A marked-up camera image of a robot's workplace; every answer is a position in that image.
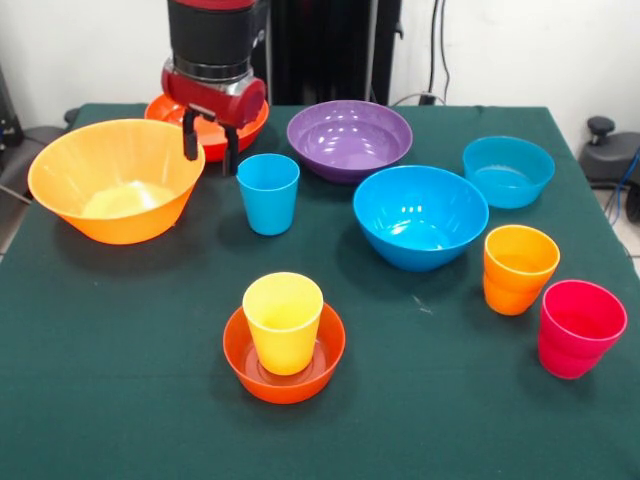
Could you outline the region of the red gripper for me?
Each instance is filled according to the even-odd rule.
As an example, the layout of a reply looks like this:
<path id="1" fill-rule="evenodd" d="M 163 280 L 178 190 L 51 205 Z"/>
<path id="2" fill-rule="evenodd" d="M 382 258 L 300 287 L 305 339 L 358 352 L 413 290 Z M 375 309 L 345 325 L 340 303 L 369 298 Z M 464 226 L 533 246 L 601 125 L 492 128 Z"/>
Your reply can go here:
<path id="1" fill-rule="evenodd" d="M 207 83 L 188 77 L 174 66 L 171 59 L 167 59 L 162 69 L 161 85 L 167 97 L 186 108 L 182 120 L 185 158 L 189 161 L 198 158 L 195 119 L 198 113 L 209 115 L 223 124 L 227 139 L 222 173 L 227 177 L 235 176 L 238 168 L 237 129 L 254 121 L 260 113 L 266 99 L 265 83 L 252 71 L 237 81 Z"/>

